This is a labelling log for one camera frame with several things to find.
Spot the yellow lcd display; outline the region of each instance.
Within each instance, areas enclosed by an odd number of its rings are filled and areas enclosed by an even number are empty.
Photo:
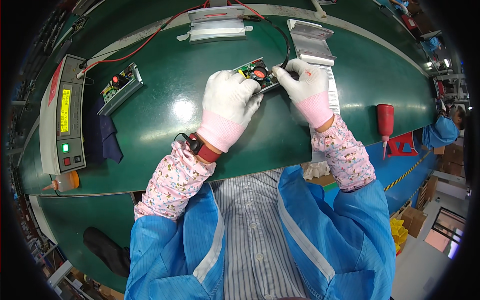
[[[70,90],[63,90],[61,95],[60,132],[68,132],[68,108],[70,103]]]

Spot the blue cloth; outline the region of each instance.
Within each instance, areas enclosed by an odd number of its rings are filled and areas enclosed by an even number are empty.
[[[405,7],[408,6],[408,1],[402,1],[402,0],[397,0],[398,3],[402,3]],[[402,10],[401,6],[400,5],[397,5],[397,4],[394,4],[393,5],[396,9],[398,10]]]
[[[117,141],[115,124],[110,116],[96,114],[104,104],[103,97],[99,97],[84,116],[84,151],[87,163],[100,165],[106,158],[111,158],[118,164],[123,153]]]
[[[439,148],[453,143],[460,131],[452,119],[440,116],[435,124],[423,127],[422,144],[427,148]]]
[[[300,166],[278,182],[283,232],[312,299],[388,299],[395,244],[383,186],[338,193],[334,210]],[[209,184],[177,222],[143,216],[131,233],[125,300],[223,298],[225,226]]]

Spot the white glove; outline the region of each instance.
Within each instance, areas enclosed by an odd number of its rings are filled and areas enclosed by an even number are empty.
[[[197,130],[222,152],[235,144],[260,107],[261,87],[235,71],[218,71],[208,78],[203,98],[202,123]]]
[[[299,80],[280,67],[273,67],[272,72],[308,123],[319,128],[333,116],[328,104],[327,73],[299,59],[289,60],[285,69],[298,73]]]
[[[407,16],[410,16],[410,12],[408,11],[407,7],[403,4],[400,4],[400,7],[402,8],[402,11],[404,14],[406,14]]]

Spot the capacitor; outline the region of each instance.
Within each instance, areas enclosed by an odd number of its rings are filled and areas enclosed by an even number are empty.
[[[128,79],[125,78],[125,76],[120,75],[120,74],[115,74],[112,77],[112,86],[121,89],[124,85],[128,83]]]
[[[255,67],[252,70],[252,79],[262,82],[267,77],[267,70],[264,67]]]

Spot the blue shirt worker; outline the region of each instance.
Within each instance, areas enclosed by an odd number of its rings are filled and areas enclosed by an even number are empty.
[[[460,130],[465,129],[465,123],[466,113],[461,106],[451,109],[450,115],[441,110],[434,124],[417,129],[414,135],[427,148],[439,148],[453,143]]]
[[[334,208],[300,166],[204,182],[263,98],[253,79],[216,72],[200,127],[172,143],[134,207],[125,300],[390,297],[396,249],[365,147],[330,110],[323,70],[294,59],[273,72],[316,128],[312,147],[340,187]]]

